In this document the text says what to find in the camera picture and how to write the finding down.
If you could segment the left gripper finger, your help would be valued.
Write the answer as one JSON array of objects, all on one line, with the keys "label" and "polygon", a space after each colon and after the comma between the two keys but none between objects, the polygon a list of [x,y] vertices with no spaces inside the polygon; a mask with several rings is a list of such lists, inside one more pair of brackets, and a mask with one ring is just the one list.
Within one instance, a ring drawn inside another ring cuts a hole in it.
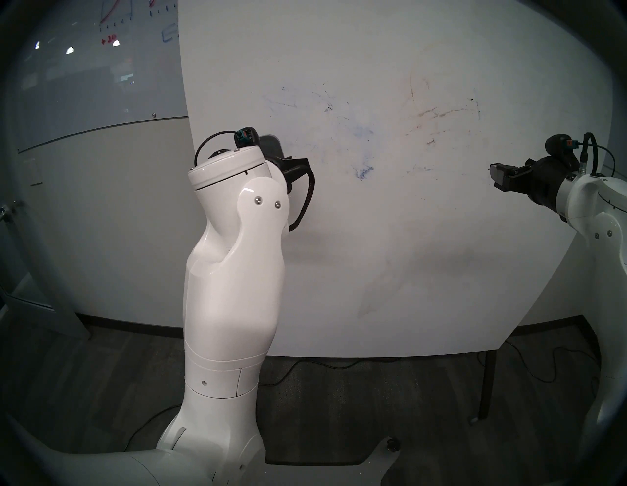
[{"label": "left gripper finger", "polygon": [[292,184],[303,176],[308,176],[311,171],[307,158],[285,158],[281,160],[281,173],[287,184]]}]

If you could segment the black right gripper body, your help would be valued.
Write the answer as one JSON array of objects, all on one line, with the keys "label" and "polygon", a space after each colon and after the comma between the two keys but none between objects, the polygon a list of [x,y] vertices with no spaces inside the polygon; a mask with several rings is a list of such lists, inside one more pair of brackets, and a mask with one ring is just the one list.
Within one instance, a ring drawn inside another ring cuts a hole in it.
[{"label": "black right gripper body", "polygon": [[567,176],[579,171],[579,161],[575,156],[565,159],[556,156],[527,159],[524,166],[531,168],[527,195],[533,202],[549,209],[557,209],[557,194]]}]

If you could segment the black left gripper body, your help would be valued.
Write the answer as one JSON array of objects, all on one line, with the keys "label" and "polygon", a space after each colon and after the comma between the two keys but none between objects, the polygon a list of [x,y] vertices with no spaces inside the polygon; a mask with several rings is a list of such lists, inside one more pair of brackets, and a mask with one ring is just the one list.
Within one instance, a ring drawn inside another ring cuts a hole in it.
[{"label": "black left gripper body", "polygon": [[290,162],[277,156],[265,154],[265,160],[270,171],[270,177],[277,182],[289,182],[285,173],[290,170]]}]

